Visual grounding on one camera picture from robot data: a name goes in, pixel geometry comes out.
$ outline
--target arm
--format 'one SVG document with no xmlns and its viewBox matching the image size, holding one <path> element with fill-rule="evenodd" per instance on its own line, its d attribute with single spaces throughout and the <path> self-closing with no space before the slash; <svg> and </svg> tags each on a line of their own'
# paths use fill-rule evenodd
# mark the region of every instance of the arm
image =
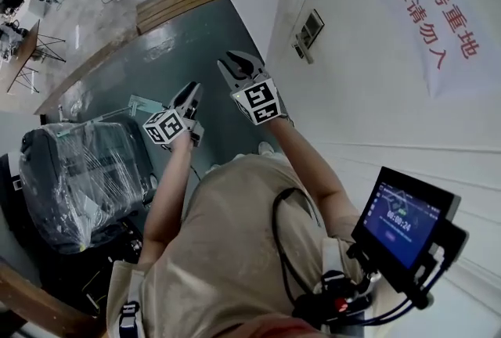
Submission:
<svg viewBox="0 0 501 338">
<path fill-rule="evenodd" d="M 146 218 L 139 264 L 154 263 L 181 229 L 193 142 L 188 132 L 173 141 L 172 156 Z"/>
<path fill-rule="evenodd" d="M 329 235 L 338 219 L 358 217 L 336 173 L 290 122 L 274 118 L 267 125 L 319 208 Z"/>
</svg>

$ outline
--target sign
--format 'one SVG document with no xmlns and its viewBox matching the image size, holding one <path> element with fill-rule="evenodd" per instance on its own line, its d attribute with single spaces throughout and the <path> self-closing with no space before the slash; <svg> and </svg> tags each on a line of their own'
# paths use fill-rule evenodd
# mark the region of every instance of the sign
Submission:
<svg viewBox="0 0 501 338">
<path fill-rule="evenodd" d="M 501 87 L 501 55 L 469 0 L 384 0 L 411 34 L 432 97 Z"/>
</svg>

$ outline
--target timer display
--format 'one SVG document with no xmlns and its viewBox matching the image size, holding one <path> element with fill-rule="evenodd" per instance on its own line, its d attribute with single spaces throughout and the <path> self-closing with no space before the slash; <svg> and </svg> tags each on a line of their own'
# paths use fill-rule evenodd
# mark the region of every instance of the timer display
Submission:
<svg viewBox="0 0 501 338">
<path fill-rule="evenodd" d="M 382 182 L 363 224 L 407 268 L 423 249 L 440 210 Z"/>
</svg>

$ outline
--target plastic-wrapped machine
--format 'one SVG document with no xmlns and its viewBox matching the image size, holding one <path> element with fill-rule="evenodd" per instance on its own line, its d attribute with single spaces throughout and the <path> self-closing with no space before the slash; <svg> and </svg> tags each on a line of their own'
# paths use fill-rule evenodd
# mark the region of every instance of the plastic-wrapped machine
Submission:
<svg viewBox="0 0 501 338">
<path fill-rule="evenodd" d="M 50 124 L 23 138 L 20 177 L 30 216 L 62 254 L 109 242 L 120 218 L 142 206 L 148 185 L 140 175 L 140 146 L 127 125 L 97 123 L 68 135 L 75 124 Z"/>
</svg>

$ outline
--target equipment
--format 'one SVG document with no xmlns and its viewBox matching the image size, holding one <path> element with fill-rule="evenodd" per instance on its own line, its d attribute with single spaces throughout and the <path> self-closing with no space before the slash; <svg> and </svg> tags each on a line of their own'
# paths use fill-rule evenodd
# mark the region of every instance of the equipment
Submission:
<svg viewBox="0 0 501 338">
<path fill-rule="evenodd" d="M 21 153 L 0 156 L 0 207 L 6 225 L 34 262 L 31 278 L 40 278 L 49 295 L 89 315 L 103 314 L 113 262 L 136 263 L 142 235 L 127 219 L 114 227 L 110 242 L 77 254 L 56 252 L 36 228 L 23 194 L 19 176 Z"/>
<path fill-rule="evenodd" d="M 189 131 L 195 147 L 204 136 L 204 128 L 195 120 L 202 99 L 202 84 L 189 82 L 169 103 L 166 110 L 152 115 L 142 126 L 155 145 L 166 148 L 184 131 Z"/>
<path fill-rule="evenodd" d="M 245 52 L 231 51 L 226 54 L 239 66 L 238 70 L 233 72 L 223 59 L 218 61 L 218 67 L 243 115 L 254 125 L 286 116 L 278 90 L 261 60 Z"/>
<path fill-rule="evenodd" d="M 431 306 L 431 287 L 457 260 L 468 240 L 468 233 L 452 224 L 460 203 L 458 196 L 383 167 L 351 235 L 355 244 L 347 253 L 360 263 L 364 272 L 362 281 L 355 284 L 342 272 L 332 270 L 323 275 L 318 292 L 312 292 L 292 267 L 276 233 L 277 208 L 297 190 L 286 189 L 276 197 L 272 230 L 286 291 L 294 305 L 293 316 L 303 318 L 317 329 L 323 325 L 331 331 L 346 325 L 383 325 L 402 317 L 413 307 Z M 304 295 L 292 297 L 287 271 L 305 291 Z M 407 299 L 384 315 L 357 319 L 371 305 L 372 288 L 380 275 Z"/>
<path fill-rule="evenodd" d="M 7 16 L 13 14 L 23 2 L 24 0 L 0 0 L 0 14 Z"/>
<path fill-rule="evenodd" d="M 49 124 L 23 137 L 20 177 L 27 209 L 44 240 L 61 254 L 100 246 L 121 233 L 119 220 L 148 204 L 153 166 L 137 124 Z M 59 131 L 66 131 L 60 137 Z"/>
<path fill-rule="evenodd" d="M 18 21 L 0 25 L 0 58 L 10 62 L 11 58 L 16 56 L 27 33 L 26 29 L 19 28 Z"/>
</svg>

